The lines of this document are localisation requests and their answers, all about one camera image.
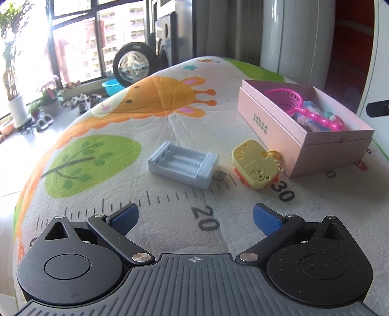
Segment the white battery charger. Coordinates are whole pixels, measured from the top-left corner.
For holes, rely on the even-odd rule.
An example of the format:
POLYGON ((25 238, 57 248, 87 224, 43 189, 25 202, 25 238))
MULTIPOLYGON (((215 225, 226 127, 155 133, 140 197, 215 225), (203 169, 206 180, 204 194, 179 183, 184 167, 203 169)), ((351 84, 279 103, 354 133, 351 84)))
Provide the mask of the white battery charger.
POLYGON ((207 190, 212 180, 223 180, 227 173, 219 170, 219 155, 176 146, 165 141, 148 159, 151 173, 182 184, 207 190))

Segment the blue plastic basin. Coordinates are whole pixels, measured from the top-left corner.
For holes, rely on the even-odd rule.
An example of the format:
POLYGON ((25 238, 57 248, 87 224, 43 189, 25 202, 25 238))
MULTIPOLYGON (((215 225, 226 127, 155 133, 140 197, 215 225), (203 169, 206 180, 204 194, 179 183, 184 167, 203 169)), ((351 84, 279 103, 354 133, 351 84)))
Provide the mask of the blue plastic basin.
POLYGON ((108 96, 113 96, 115 95, 116 93, 122 91, 123 89, 125 89, 118 81, 116 78, 113 78, 113 79, 110 79, 110 80, 107 80, 105 82, 102 83, 102 87, 104 88, 104 90, 106 91, 106 94, 108 94, 108 96))

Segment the pink cardboard box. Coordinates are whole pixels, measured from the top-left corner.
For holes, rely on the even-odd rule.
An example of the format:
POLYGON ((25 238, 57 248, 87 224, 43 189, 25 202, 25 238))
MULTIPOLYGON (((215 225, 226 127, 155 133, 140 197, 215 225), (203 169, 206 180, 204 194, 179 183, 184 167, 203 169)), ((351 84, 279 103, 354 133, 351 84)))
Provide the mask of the pink cardboard box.
POLYGON ((360 161, 374 134, 373 128, 356 114, 313 86, 243 80, 237 110, 264 145, 281 154, 283 171, 290 178, 360 161), (292 89, 321 110, 339 116, 345 130, 306 131, 267 98, 266 92, 276 88, 292 89))

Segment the colourful play mat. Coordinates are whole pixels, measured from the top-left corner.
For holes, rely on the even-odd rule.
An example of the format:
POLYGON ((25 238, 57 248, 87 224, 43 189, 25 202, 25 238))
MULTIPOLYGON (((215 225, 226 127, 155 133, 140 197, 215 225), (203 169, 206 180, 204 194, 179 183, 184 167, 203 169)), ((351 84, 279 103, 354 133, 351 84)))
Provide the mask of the colourful play mat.
POLYGON ((253 208, 263 203, 307 221, 337 216, 371 262, 374 279, 365 299, 388 314, 388 155, 371 143, 363 159, 340 168, 289 178, 254 191, 233 171, 231 153, 245 140, 262 141, 270 126, 261 116, 250 126, 238 113, 244 79, 277 80, 259 67, 203 57, 156 73, 146 107, 172 101, 178 112, 132 118, 119 109, 121 91, 77 118, 40 159, 14 213, 13 263, 18 265, 56 215, 82 221, 133 202, 140 218, 129 233, 159 255, 237 255, 263 238, 253 208), (227 176, 198 190, 153 175, 148 158, 165 141, 219 155, 227 176))

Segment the flower pot with plant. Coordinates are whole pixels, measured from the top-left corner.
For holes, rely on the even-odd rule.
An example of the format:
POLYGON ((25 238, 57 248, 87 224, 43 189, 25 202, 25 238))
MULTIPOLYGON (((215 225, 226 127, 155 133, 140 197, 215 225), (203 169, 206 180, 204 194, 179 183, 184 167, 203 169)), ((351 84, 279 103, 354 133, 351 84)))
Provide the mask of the flower pot with plant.
POLYGON ((56 79, 51 79, 41 88, 40 106, 45 114, 57 116, 62 110, 63 94, 57 89, 56 79))

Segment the pink plastic basket scoop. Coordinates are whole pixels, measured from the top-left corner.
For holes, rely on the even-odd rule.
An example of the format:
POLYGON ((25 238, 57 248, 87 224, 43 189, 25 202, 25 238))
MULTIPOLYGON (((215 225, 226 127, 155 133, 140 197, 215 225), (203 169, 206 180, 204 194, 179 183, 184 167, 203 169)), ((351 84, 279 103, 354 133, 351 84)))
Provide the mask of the pink plastic basket scoop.
POLYGON ((324 116, 321 116, 317 113, 308 110, 307 108, 304 108, 303 97, 292 89, 271 89, 265 93, 265 96, 278 107, 280 107, 280 109, 287 113, 290 117, 298 113, 301 116, 310 119, 312 122, 315 122, 333 132, 340 132, 344 129, 340 123, 329 121, 324 116))

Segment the white plant pot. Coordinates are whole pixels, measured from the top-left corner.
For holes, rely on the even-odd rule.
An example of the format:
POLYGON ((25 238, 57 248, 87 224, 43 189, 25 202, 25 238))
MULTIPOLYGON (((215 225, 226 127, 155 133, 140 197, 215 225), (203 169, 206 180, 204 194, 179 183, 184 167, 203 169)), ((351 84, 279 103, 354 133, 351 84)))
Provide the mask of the white plant pot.
POLYGON ((26 124, 31 116, 24 104, 23 96, 19 95, 9 102, 10 114, 13 117, 13 124, 15 128, 20 128, 26 124))

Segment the yellow duck keychain toy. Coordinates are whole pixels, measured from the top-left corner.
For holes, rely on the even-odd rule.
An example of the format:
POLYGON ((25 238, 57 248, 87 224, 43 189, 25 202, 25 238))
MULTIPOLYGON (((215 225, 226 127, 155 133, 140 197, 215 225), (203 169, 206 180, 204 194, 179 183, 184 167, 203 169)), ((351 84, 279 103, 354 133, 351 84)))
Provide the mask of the yellow duck keychain toy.
POLYGON ((246 140, 232 151, 238 177, 253 190, 262 190, 283 172, 280 154, 267 151, 255 140, 246 140))

